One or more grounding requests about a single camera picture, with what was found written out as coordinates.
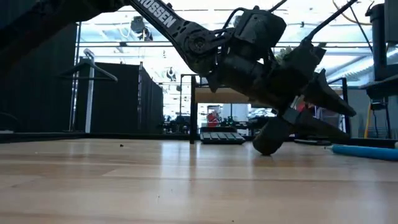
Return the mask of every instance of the wooden floor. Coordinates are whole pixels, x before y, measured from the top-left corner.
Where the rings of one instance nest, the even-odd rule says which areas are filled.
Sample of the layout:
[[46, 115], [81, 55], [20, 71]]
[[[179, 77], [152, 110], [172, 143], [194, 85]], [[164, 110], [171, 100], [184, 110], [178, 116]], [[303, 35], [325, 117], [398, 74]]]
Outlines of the wooden floor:
[[0, 144], [0, 223], [397, 224], [398, 164], [293, 143]]

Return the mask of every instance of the robotic arm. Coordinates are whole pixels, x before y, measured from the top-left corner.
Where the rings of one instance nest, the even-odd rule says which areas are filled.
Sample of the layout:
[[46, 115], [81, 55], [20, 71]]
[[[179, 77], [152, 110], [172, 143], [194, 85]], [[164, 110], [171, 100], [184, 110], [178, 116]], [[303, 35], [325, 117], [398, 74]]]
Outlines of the robotic arm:
[[[312, 37], [356, 0], [334, 13], [314, 29], [302, 43], [276, 62], [271, 48], [285, 31], [284, 20], [269, 11], [236, 9], [219, 30], [179, 17], [170, 4], [161, 0], [39, 0], [33, 8], [0, 30], [0, 69], [8, 68], [65, 26], [87, 21], [103, 12], [132, 6], [175, 47], [195, 73], [208, 80], [212, 91], [226, 85], [251, 99], [271, 106], [276, 119], [268, 122], [253, 142], [263, 154], [274, 153], [291, 133], [310, 131], [343, 137], [335, 127], [294, 109], [299, 96], [305, 101], [340, 114], [354, 116], [326, 82], [325, 71], [314, 72], [326, 50], [312, 45]], [[243, 11], [235, 28], [227, 28], [236, 11]]]

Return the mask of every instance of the keyboard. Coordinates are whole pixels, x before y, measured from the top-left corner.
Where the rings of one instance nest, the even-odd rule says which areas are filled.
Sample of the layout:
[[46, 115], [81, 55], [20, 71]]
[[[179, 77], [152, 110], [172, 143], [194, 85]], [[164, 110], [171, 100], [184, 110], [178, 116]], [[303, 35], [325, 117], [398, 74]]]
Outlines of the keyboard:
[[204, 132], [200, 134], [203, 144], [243, 144], [245, 139], [239, 133]]

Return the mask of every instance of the hanger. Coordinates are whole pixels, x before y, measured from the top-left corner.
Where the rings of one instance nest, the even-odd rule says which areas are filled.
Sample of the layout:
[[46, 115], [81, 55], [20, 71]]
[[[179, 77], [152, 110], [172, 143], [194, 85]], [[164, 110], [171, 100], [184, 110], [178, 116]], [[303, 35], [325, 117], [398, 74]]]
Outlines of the hanger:
[[[95, 72], [101, 73], [106, 77], [73, 77], [73, 74], [76, 72], [80, 72], [86, 67], [94, 68]], [[91, 60], [82, 60], [77, 65], [73, 66], [72, 68], [68, 69], [61, 73], [61, 75], [57, 75], [58, 78], [67, 79], [67, 80], [97, 80], [97, 81], [111, 81], [111, 82], [118, 82], [118, 78], [114, 75], [110, 74], [109, 72], [103, 70], [96, 66]]]

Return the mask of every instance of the ceiling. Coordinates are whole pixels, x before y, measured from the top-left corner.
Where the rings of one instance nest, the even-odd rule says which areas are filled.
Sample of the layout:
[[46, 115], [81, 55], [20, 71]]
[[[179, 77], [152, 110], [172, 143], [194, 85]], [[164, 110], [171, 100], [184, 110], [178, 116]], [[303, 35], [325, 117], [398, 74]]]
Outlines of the ceiling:
[[[261, 9], [269, 9], [278, 1], [171, 0], [169, 2], [180, 17], [213, 30], [221, 28], [231, 11], [237, 7], [252, 8], [258, 5]], [[342, 6], [345, 0], [335, 0], [335, 2], [338, 6]], [[354, 5], [354, 11], [360, 22], [369, 22], [364, 13], [370, 4], [371, 1], [363, 0]], [[275, 12], [288, 24], [278, 46], [297, 45], [297, 42], [335, 11], [336, 7], [332, 0], [288, 0]], [[83, 22], [80, 55], [84, 55], [83, 50], [88, 47], [96, 55], [97, 62], [139, 64], [142, 61], [148, 73], [157, 82], [168, 80], [165, 78], [165, 71], [170, 67], [173, 67], [177, 73], [192, 73], [168, 40], [149, 23], [146, 22], [146, 26], [151, 30], [154, 41], [138, 42], [139, 39], [130, 29], [130, 22], [134, 16], [138, 16], [138, 13], [132, 7], [123, 7], [118, 12], [101, 14]], [[354, 18], [351, 11], [347, 11], [346, 16]], [[371, 27], [363, 26], [363, 28], [371, 39]], [[358, 25], [343, 16], [321, 30], [313, 41], [328, 42], [327, 56], [319, 66], [328, 71], [336, 72], [336, 69], [340, 69], [342, 65], [356, 62], [371, 54], [364, 44], [365, 39]], [[119, 42], [130, 43], [127, 47], [119, 47]]]

